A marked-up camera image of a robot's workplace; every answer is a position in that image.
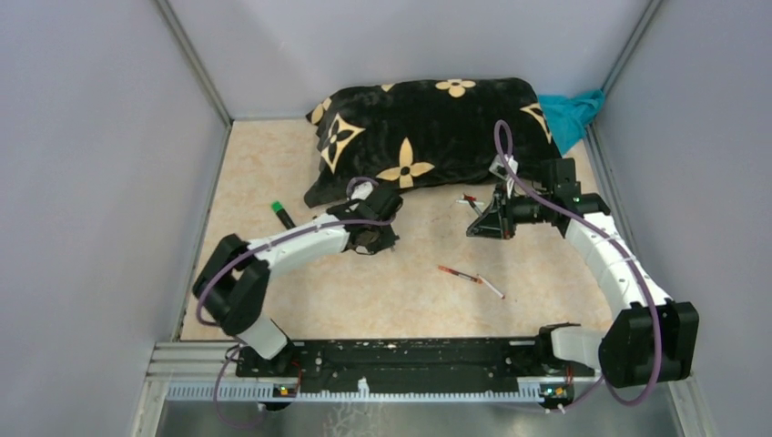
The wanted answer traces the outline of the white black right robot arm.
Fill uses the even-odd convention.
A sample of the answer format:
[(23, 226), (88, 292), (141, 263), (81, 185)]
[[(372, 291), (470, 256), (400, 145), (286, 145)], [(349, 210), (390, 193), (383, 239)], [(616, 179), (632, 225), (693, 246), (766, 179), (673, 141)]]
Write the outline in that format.
[(645, 271), (597, 193), (585, 193), (571, 158), (544, 161), (540, 189), (515, 192), (511, 157), (495, 158), (491, 172), (500, 182), (479, 217), (467, 228), (472, 238), (512, 239), (518, 226), (555, 227), (589, 269), (611, 311), (607, 331), (574, 323), (540, 330), (533, 351), (536, 368), (557, 375), (570, 361), (600, 371), (615, 388), (657, 381), (680, 381), (692, 372), (699, 314), (676, 302)]

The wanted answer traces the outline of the black marker with green tip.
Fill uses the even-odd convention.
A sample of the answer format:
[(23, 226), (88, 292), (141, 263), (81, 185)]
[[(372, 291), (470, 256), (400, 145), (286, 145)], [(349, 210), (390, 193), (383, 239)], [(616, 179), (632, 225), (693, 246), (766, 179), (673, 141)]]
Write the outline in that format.
[(285, 229), (294, 229), (296, 227), (294, 220), (279, 201), (273, 201), (271, 209)]

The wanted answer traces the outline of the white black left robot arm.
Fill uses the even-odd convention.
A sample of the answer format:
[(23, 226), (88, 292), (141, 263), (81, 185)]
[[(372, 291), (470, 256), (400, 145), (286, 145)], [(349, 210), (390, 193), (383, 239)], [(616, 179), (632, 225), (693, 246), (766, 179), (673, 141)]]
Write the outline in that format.
[(306, 224), (261, 239), (223, 237), (192, 288), (198, 322), (253, 349), (268, 375), (286, 373), (290, 338), (263, 310), (270, 282), (328, 255), (391, 249), (398, 240), (391, 223), (402, 204), (397, 190), (364, 182)]

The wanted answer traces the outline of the grey checkered pen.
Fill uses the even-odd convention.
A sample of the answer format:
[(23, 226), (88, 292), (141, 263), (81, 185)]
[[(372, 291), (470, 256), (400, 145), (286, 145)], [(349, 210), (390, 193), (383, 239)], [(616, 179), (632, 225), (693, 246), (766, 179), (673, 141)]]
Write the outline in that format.
[(483, 211), (480, 209), (480, 206), (475, 197), (465, 195), (463, 199), (472, 208), (478, 217), (483, 214)]

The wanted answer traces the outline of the white marker with red tip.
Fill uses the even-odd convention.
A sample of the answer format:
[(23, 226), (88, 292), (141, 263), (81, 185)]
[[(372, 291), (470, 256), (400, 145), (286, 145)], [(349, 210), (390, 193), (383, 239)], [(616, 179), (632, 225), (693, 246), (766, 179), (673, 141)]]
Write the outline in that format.
[(495, 287), (488, 279), (484, 278), (482, 275), (478, 276), (478, 280), (487, 287), (491, 292), (493, 292), (500, 300), (504, 300), (506, 298), (506, 295), (500, 291), (497, 287)]

